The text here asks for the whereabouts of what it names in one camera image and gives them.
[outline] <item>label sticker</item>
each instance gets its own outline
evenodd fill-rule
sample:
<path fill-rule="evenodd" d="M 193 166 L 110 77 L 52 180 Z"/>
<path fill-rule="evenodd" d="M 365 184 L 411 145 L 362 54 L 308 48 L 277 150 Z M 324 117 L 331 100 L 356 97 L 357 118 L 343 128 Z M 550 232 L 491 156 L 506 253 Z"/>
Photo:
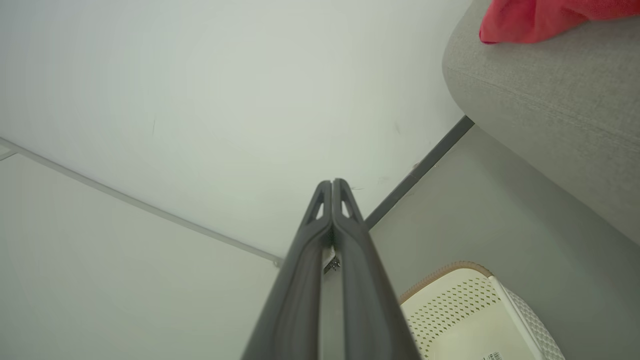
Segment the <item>label sticker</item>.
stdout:
<path fill-rule="evenodd" d="M 482 360 L 504 360 L 499 352 L 494 352 L 482 358 Z"/>

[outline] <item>white plastic basket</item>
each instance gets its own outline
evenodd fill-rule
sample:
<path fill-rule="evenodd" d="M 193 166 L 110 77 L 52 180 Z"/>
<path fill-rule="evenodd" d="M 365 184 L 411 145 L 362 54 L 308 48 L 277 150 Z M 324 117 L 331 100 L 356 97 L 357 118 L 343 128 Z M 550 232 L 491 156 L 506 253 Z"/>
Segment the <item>white plastic basket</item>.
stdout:
<path fill-rule="evenodd" d="M 531 308 L 478 264 L 445 266 L 400 303 L 424 359 L 564 360 Z"/>

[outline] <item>gray floor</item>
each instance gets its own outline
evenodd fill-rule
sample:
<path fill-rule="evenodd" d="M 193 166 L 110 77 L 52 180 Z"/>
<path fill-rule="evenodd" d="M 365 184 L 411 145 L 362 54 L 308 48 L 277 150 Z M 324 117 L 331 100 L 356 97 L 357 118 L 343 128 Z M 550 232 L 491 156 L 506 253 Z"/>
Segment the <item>gray floor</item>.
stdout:
<path fill-rule="evenodd" d="M 567 359 L 640 359 L 640 247 L 474 126 L 371 231 L 400 295 L 457 260 L 491 270 Z M 342 359 L 340 276 L 325 279 L 324 358 Z"/>

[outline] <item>black baseboard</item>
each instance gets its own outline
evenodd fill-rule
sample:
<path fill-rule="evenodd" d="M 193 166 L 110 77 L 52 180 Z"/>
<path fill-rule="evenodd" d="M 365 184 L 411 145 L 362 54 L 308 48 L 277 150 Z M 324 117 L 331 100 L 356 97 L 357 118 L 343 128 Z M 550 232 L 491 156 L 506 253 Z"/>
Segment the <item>black baseboard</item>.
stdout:
<path fill-rule="evenodd" d="M 371 215 L 367 217 L 365 223 L 369 229 L 374 227 L 473 125 L 474 122 L 467 116 L 460 119 L 453 129 L 442 138 L 438 145 L 429 151 L 429 154 L 422 159 L 418 166 L 416 166 L 394 191 L 378 205 Z"/>

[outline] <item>gray sofa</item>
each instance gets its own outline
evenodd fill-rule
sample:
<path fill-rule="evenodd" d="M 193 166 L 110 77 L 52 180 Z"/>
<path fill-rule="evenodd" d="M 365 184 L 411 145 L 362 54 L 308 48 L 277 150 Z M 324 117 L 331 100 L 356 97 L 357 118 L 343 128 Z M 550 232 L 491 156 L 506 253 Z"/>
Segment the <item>gray sofa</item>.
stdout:
<path fill-rule="evenodd" d="M 475 0 L 444 77 L 479 127 L 640 244 L 640 17 L 538 44 L 485 45 Z"/>

